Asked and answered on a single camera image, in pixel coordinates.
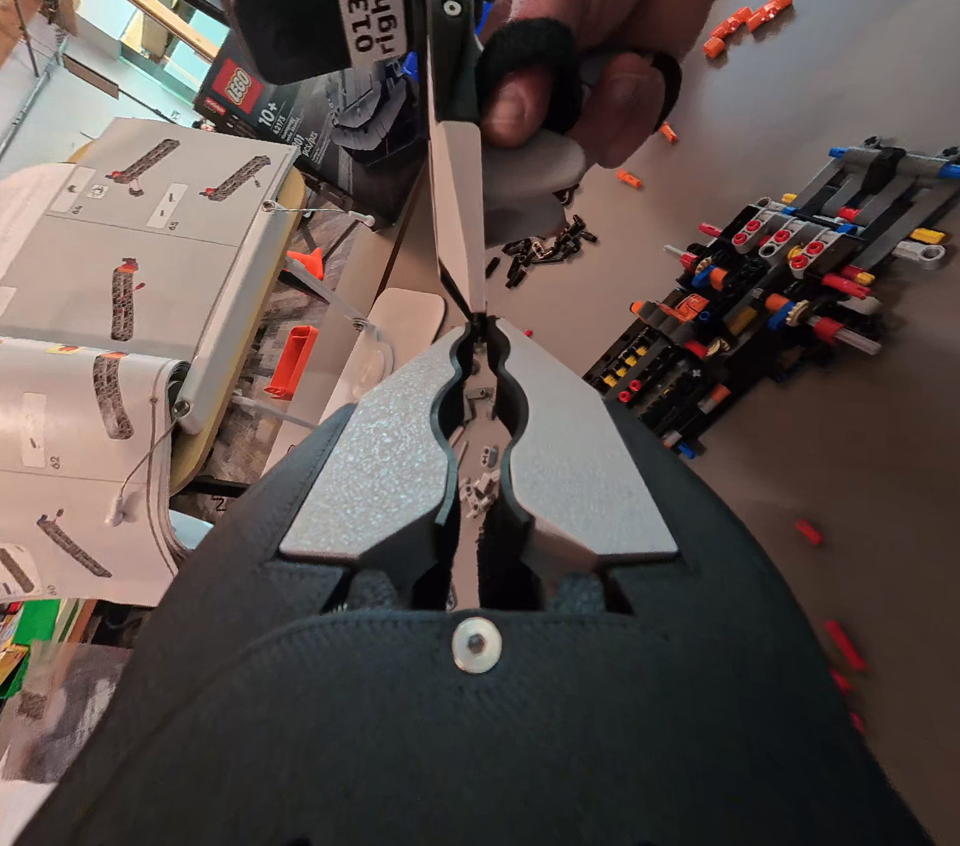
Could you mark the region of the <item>pile of red lego pins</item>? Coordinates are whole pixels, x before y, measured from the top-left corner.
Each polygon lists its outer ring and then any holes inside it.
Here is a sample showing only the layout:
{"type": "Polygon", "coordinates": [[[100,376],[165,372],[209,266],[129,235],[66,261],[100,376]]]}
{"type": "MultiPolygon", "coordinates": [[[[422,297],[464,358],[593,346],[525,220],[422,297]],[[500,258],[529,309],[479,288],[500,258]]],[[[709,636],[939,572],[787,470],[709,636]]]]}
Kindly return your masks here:
{"type": "MultiPolygon", "coordinates": [[[[794,520],[793,527],[797,534],[815,550],[821,550],[826,545],[825,535],[820,528],[814,526],[805,518],[794,520]]],[[[846,703],[851,702],[851,698],[858,692],[858,685],[855,683],[857,677],[869,675],[870,665],[865,656],[858,648],[858,644],[851,637],[844,624],[834,619],[824,620],[822,622],[822,631],[827,637],[830,647],[836,656],[842,662],[844,672],[835,666],[830,668],[831,678],[834,685],[838,688],[846,703]]]]}

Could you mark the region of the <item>lego instruction booklet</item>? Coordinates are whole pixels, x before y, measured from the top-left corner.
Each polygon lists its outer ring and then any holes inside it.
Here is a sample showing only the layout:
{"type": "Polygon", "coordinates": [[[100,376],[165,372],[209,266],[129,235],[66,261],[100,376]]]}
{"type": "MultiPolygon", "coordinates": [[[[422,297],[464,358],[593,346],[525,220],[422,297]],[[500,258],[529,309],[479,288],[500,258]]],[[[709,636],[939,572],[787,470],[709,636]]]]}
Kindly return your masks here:
{"type": "Polygon", "coordinates": [[[306,185],[292,144],[115,119],[2,182],[1,596],[157,605],[306,185]]]}

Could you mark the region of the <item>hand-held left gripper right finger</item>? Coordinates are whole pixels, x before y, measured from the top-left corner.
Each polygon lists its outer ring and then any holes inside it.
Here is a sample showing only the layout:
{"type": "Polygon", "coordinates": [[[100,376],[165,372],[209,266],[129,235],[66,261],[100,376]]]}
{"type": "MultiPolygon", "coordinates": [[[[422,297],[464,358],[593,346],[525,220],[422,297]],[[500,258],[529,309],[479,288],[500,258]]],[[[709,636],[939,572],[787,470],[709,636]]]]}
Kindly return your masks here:
{"type": "Polygon", "coordinates": [[[526,566],[612,566],[678,553],[600,395],[502,317],[487,322],[496,413],[510,434],[500,495],[526,566]]]}

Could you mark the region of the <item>pile of black lego pins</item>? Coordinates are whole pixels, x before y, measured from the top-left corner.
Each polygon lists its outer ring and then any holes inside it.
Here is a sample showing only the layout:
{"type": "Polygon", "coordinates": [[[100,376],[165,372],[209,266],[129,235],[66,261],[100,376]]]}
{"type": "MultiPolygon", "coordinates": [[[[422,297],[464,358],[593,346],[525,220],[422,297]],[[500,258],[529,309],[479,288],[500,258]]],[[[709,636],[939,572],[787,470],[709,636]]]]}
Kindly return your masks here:
{"type": "Polygon", "coordinates": [[[514,289],[527,279],[532,269],[543,265],[561,265],[578,256],[586,245],[599,245],[599,237],[582,216],[561,207],[558,215],[547,217],[551,225],[546,233],[517,231],[518,224],[496,217],[486,232],[487,258],[484,276],[489,280],[503,272],[505,286],[514,289]]]}

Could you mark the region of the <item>lego car chassis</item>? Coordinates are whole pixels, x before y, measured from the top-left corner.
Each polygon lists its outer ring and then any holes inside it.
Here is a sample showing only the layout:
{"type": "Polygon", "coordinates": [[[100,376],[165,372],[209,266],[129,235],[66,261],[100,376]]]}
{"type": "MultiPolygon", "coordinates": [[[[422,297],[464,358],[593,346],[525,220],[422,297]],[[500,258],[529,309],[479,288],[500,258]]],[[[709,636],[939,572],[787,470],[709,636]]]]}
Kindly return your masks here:
{"type": "Polygon", "coordinates": [[[958,204],[958,145],[936,154],[870,136],[830,150],[798,193],[762,197],[700,241],[666,246],[679,264],[661,301],[582,375],[672,453],[703,452],[702,435],[759,383],[782,383],[837,349],[882,349],[877,277],[896,262],[948,261],[934,223],[958,204]]]}

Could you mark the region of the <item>pile of grey lego pieces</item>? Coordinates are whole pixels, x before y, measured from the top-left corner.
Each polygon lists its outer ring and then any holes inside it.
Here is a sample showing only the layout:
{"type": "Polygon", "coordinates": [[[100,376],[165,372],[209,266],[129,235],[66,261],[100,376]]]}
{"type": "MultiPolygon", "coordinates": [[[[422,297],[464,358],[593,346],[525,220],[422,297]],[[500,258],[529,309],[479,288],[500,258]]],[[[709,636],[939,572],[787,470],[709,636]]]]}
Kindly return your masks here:
{"type": "Polygon", "coordinates": [[[482,521],[498,497],[507,431],[498,419],[491,384],[470,386],[463,395],[464,420],[450,445],[457,460],[462,516],[482,521]]]}

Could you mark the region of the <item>orange brick separator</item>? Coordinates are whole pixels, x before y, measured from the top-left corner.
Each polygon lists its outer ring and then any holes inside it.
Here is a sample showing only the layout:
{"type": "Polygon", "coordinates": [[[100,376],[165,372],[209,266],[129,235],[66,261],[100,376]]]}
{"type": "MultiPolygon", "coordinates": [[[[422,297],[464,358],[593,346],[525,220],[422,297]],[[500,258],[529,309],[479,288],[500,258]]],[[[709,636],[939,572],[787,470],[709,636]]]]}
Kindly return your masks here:
{"type": "Polygon", "coordinates": [[[279,363],[264,392],[279,401],[291,401],[304,375],[319,330],[310,325],[294,326],[285,341],[279,363]]]}

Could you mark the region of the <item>green box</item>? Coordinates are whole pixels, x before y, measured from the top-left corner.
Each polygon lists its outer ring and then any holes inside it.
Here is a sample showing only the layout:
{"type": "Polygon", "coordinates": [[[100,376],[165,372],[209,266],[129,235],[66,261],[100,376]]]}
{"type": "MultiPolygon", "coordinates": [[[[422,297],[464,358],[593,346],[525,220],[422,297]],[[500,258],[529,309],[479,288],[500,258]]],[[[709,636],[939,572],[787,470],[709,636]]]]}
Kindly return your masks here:
{"type": "Polygon", "coordinates": [[[24,600],[2,607],[1,699],[18,692],[29,665],[34,642],[52,639],[60,600],[24,600]]]}

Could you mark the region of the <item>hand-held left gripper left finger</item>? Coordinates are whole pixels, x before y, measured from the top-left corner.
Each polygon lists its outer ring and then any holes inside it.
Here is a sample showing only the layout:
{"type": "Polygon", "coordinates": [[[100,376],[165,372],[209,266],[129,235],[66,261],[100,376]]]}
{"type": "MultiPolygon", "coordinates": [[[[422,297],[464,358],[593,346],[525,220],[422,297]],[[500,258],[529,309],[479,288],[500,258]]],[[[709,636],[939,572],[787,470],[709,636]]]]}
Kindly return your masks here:
{"type": "Polygon", "coordinates": [[[339,567],[450,567],[474,324],[436,340],[366,393],[323,462],[279,552],[339,567]]]}

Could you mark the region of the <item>lego set box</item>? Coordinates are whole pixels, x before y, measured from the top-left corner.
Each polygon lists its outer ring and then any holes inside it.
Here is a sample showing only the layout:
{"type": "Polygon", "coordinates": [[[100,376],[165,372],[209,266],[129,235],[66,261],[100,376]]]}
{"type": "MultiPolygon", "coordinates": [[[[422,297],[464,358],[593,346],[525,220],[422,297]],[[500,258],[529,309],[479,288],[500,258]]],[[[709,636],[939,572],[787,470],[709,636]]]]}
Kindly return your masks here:
{"type": "Polygon", "coordinates": [[[230,32],[194,109],[219,132],[295,145],[295,168],[312,190],[331,193],[381,229],[401,217],[426,159],[415,63],[391,60],[273,85],[230,32]]]}

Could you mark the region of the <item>scattered orange lego pins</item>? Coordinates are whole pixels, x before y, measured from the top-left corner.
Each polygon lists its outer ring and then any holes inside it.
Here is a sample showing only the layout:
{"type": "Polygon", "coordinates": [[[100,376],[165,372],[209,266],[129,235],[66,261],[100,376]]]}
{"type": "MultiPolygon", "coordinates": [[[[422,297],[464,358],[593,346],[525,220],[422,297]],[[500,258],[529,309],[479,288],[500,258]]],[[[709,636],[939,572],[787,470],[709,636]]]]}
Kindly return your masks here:
{"type": "MultiPolygon", "coordinates": [[[[737,37],[740,32],[757,33],[763,25],[773,23],[774,19],[792,6],[793,0],[767,0],[756,10],[751,10],[750,7],[738,9],[735,13],[727,16],[722,23],[717,24],[710,32],[710,36],[702,44],[702,54],[709,61],[718,60],[727,51],[729,41],[737,37]]],[[[666,119],[663,119],[657,131],[666,138],[668,144],[672,145],[678,142],[676,132],[666,119]]],[[[618,168],[616,174],[619,182],[635,190],[642,188],[641,179],[628,169],[618,168]]]]}

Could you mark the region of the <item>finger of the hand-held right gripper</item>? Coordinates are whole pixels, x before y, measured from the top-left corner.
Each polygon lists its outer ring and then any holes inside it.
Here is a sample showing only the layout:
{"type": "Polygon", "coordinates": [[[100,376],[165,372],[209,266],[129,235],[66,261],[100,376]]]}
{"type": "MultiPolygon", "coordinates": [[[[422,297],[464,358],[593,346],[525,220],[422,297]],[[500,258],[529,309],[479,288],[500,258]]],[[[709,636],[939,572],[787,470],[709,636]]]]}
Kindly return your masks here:
{"type": "Polygon", "coordinates": [[[431,121],[431,197],[440,270],[467,314],[485,314],[482,145],[477,125],[431,121]]]}

